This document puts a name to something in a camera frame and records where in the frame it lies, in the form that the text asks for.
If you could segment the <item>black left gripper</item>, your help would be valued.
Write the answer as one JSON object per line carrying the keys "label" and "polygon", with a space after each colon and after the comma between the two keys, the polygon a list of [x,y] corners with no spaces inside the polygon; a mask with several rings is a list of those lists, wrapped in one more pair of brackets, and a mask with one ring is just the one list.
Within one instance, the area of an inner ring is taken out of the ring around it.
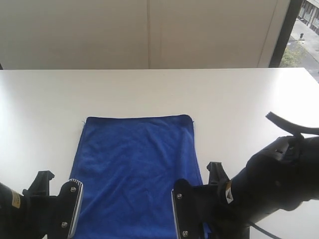
{"label": "black left gripper", "polygon": [[63,193],[50,196],[49,182],[53,178],[51,171],[39,171],[30,187],[23,190],[25,213],[21,239],[65,238],[65,228],[61,226],[65,196]]}

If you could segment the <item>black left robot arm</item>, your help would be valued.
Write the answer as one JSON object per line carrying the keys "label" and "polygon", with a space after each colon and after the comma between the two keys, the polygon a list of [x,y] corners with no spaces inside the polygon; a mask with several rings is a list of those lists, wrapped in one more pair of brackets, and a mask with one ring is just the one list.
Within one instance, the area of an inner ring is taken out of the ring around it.
{"label": "black left robot arm", "polygon": [[42,239],[49,236],[56,196],[49,195],[50,171],[39,171],[31,186],[20,194],[0,185],[0,237]]}

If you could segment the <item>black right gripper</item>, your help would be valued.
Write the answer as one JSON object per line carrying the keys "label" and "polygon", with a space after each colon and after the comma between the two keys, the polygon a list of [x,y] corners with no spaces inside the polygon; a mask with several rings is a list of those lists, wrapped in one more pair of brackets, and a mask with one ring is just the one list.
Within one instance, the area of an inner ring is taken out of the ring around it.
{"label": "black right gripper", "polygon": [[231,180],[227,176],[222,163],[209,162],[208,184],[204,187],[208,191],[208,205],[204,207],[205,220],[210,231],[207,233],[209,239],[248,239],[249,227],[240,220],[234,210],[230,208],[230,196],[227,199],[227,190],[231,187]]}

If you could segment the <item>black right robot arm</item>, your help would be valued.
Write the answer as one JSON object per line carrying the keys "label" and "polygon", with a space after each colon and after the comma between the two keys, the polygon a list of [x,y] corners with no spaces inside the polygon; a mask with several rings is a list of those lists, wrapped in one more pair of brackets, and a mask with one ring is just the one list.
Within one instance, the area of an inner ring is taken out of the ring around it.
{"label": "black right robot arm", "polygon": [[282,136],[218,183],[206,221],[214,239],[247,239],[249,228],[278,210],[319,198],[319,138]]}

